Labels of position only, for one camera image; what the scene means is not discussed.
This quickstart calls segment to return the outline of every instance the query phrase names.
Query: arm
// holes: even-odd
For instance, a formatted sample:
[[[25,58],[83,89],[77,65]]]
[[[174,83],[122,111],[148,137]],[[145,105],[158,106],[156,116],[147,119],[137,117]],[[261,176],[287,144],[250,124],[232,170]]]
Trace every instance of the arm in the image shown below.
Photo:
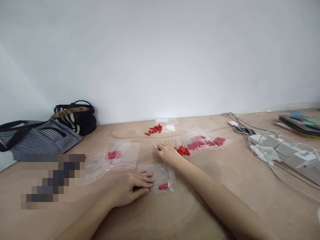
[[[277,239],[264,221],[224,185],[183,158],[174,148],[159,144],[158,156],[178,170],[237,239]]]
[[[152,174],[129,174],[117,182],[100,201],[91,206],[75,222],[65,229],[56,240],[89,240],[97,230],[105,216],[114,207],[121,207],[131,203],[138,197],[147,194],[154,180]],[[142,187],[133,192],[133,187]]]

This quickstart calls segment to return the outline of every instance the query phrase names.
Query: wrist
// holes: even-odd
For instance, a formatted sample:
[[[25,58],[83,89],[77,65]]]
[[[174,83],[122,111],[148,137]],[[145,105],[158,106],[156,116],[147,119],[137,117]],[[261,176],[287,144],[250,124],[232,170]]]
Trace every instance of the wrist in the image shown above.
[[[173,161],[172,166],[174,169],[179,171],[181,167],[186,164],[186,162],[188,161],[184,157],[179,156],[177,159],[175,159],[175,161]]]
[[[114,194],[111,192],[108,192],[105,194],[102,199],[98,202],[98,205],[102,206],[106,210],[111,210],[112,208],[115,207],[115,199],[114,199]]]

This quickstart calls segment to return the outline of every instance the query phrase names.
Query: left hand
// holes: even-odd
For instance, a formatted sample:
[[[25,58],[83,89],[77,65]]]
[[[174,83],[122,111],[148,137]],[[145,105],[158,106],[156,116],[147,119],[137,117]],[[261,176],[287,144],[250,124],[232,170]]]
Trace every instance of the left hand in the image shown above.
[[[113,201],[113,207],[125,206],[133,202],[138,197],[145,195],[149,192],[148,188],[153,186],[154,180],[145,171],[140,174],[129,173],[123,180],[117,182],[113,189],[108,193]],[[141,187],[135,192],[133,187]]]

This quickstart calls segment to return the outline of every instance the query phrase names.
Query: tabletop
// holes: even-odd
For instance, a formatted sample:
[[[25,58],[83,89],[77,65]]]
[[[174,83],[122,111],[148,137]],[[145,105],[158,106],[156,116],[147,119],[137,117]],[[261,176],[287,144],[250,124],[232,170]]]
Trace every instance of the tabletop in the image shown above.
[[[320,117],[320,112],[315,109],[300,112]],[[279,122],[279,114],[288,113],[251,113],[239,117],[253,126],[276,129],[284,136],[320,148],[319,139],[301,137],[274,126],[275,122]],[[67,153],[83,153],[90,159],[105,146],[111,147],[115,140],[131,139],[132,142],[140,142],[137,165],[133,170],[137,171],[141,164],[161,163],[151,142],[158,144],[162,138],[180,135],[185,129],[196,126],[214,131],[232,142],[221,150],[184,157],[242,199],[280,239],[319,239],[317,212],[320,205],[281,183],[268,165],[250,150],[246,135],[235,133],[227,124],[230,120],[226,115],[180,118],[176,125],[177,131],[151,136],[144,132],[154,126],[154,121],[99,125]],[[277,166],[273,168],[291,185],[320,198],[319,190]],[[34,236],[37,236],[37,239],[54,239],[97,201],[116,177],[126,173],[109,170],[96,182],[85,187],[85,192],[70,209],[21,210],[20,193],[26,183],[20,180],[20,163],[10,166],[0,173],[0,238],[35,239]],[[149,193],[127,206],[111,210],[93,239],[233,239],[195,189],[177,172],[176,181],[175,192]]]

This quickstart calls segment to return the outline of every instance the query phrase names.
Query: wall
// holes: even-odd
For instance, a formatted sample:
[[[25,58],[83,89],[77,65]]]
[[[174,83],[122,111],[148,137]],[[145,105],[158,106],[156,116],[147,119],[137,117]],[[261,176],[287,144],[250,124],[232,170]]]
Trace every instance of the wall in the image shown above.
[[[320,102],[317,0],[0,4],[1,122],[79,99],[100,124]]]
[[[52,110],[0,44],[0,125],[16,120],[45,121]],[[0,171],[11,164],[12,153],[0,153]]]

